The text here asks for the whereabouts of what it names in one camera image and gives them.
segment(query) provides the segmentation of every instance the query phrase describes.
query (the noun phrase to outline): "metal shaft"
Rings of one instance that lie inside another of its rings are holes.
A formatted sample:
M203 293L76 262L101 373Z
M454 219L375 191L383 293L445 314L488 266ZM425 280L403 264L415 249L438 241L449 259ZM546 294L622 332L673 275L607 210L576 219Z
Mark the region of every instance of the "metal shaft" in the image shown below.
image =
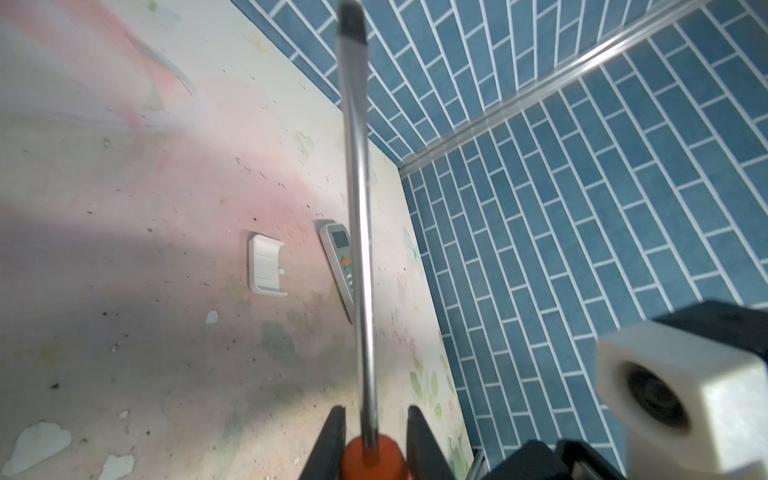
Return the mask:
M345 122L346 173L349 188L349 235L357 370L360 381L360 435L363 453L376 460L379 453L379 416L376 405L376 368L373 355L373 274L368 160L368 45L362 6L353 0L339 3L336 39L339 89Z

